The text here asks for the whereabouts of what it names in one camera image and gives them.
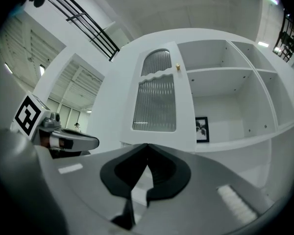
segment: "metal railing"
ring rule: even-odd
[[[120,51],[104,30],[77,2],[74,0],[48,1],[66,16],[66,21],[77,26],[90,39],[90,42],[107,56],[109,61]]]
[[[288,62],[294,53],[294,23],[290,13],[284,9],[284,18],[273,52]]]

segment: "cabinet door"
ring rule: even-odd
[[[127,99],[121,141],[196,150],[192,93],[175,42],[140,54]]]

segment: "white sticker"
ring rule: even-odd
[[[74,165],[71,165],[71,166],[59,168],[59,172],[60,172],[60,174],[65,174],[65,173],[69,173],[69,172],[72,172],[72,171],[80,170],[82,168],[83,168],[82,164],[74,164]]]

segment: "shelf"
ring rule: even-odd
[[[287,132],[288,130],[292,129],[293,127],[294,127],[294,122],[292,124],[288,125],[283,130],[279,130],[277,132],[265,134],[265,135],[261,135],[261,136],[243,138],[243,139],[234,140],[234,141],[230,141],[230,142],[226,141],[226,142],[218,142],[218,143],[198,143],[196,145],[196,152],[193,152],[193,154],[200,155],[203,152],[216,152],[216,151],[226,151],[226,150],[243,148],[246,146],[254,145],[254,144],[272,139],[272,138],[274,138],[284,132]]]
[[[268,97],[252,70],[205,69],[188,77],[195,117],[208,117],[210,143],[275,132]]]
[[[233,94],[252,73],[251,68],[211,68],[187,72],[193,97]]]
[[[187,71],[250,65],[226,40],[202,40],[178,44]]]
[[[294,110],[285,86],[277,73],[257,70],[270,94],[274,105],[278,125],[294,121]]]
[[[232,43],[246,56],[256,69],[275,71],[272,64],[256,46],[241,42]]]

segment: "framed picture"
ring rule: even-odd
[[[196,117],[196,139],[197,143],[209,142],[209,127],[207,117]]]

